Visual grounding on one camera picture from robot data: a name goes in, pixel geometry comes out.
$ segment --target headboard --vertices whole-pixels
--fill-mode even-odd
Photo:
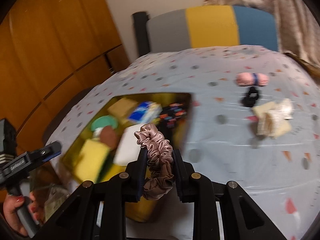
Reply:
[[[149,19],[133,14],[140,56],[211,46],[261,45],[278,50],[274,17],[243,6],[209,5],[167,12]]]

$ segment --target hand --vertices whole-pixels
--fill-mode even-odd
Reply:
[[[29,211],[31,214],[33,214],[35,220],[39,220],[40,216],[42,217],[43,215],[43,209],[39,207],[32,192],[30,193],[30,200],[33,202],[28,206]],[[7,195],[3,203],[3,213],[5,220],[14,231],[23,236],[28,236],[26,229],[21,224],[20,219],[15,212],[16,208],[21,207],[24,202],[25,198],[23,196],[16,197]]]

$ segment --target white sponge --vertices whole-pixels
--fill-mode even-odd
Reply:
[[[145,123],[139,123],[124,130],[116,151],[116,155],[113,159],[114,164],[119,166],[127,166],[129,162],[134,162],[137,160],[140,152],[140,145],[137,144],[138,139],[134,136],[134,133],[140,131],[140,128],[143,125],[145,125]]]

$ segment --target bedsheet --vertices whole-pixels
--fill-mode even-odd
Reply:
[[[260,88],[258,105],[292,100],[291,132],[277,139],[255,138],[257,120],[240,103],[248,88],[234,82],[239,72],[269,76],[269,84]],[[320,210],[320,101],[316,84],[294,60],[248,45],[147,54],[95,87],[72,108],[48,143],[60,141],[63,155],[113,96],[152,92],[193,94],[182,156],[195,171],[220,183],[237,181],[287,239],[303,236]],[[52,166],[74,191],[78,184],[59,158],[51,160]],[[128,221],[127,236],[191,239],[193,205],[180,203],[174,190],[167,198],[157,222]]]

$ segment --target gray panel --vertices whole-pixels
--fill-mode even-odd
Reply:
[[[156,16],[147,22],[151,52],[169,52],[190,49],[185,10]]]

